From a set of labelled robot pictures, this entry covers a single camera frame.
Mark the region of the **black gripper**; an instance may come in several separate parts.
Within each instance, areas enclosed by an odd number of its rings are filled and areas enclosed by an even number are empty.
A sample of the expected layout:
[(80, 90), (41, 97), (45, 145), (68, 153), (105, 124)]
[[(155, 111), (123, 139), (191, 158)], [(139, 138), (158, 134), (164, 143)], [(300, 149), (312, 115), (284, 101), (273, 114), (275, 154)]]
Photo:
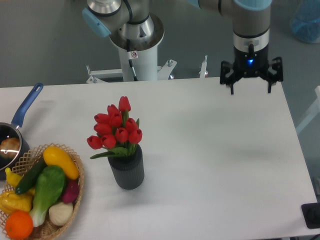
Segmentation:
[(241, 78), (261, 77), (267, 81), (267, 93), (270, 94), (272, 86), (282, 82), (283, 59), (276, 57), (268, 60), (269, 45), (261, 50), (251, 53), (240, 51), (234, 47), (234, 63), (222, 61), (220, 64), (219, 83), (230, 88), (230, 94), (234, 94), (234, 84)]

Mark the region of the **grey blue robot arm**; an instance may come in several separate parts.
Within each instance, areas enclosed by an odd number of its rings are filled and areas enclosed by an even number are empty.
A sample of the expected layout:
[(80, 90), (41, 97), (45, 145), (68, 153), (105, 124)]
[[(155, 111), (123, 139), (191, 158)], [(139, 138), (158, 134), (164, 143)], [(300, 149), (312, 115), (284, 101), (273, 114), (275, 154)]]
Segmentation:
[[(82, 17), (91, 30), (110, 38), (117, 47), (123, 80), (155, 81), (158, 45), (164, 37), (162, 21), (150, 12), (147, 0), (89, 0)], [(243, 78), (261, 78), (271, 88), (283, 80), (280, 57), (268, 59), (271, 1), (193, 0), (198, 9), (230, 17), (234, 61), (222, 61), (220, 83), (232, 88)]]

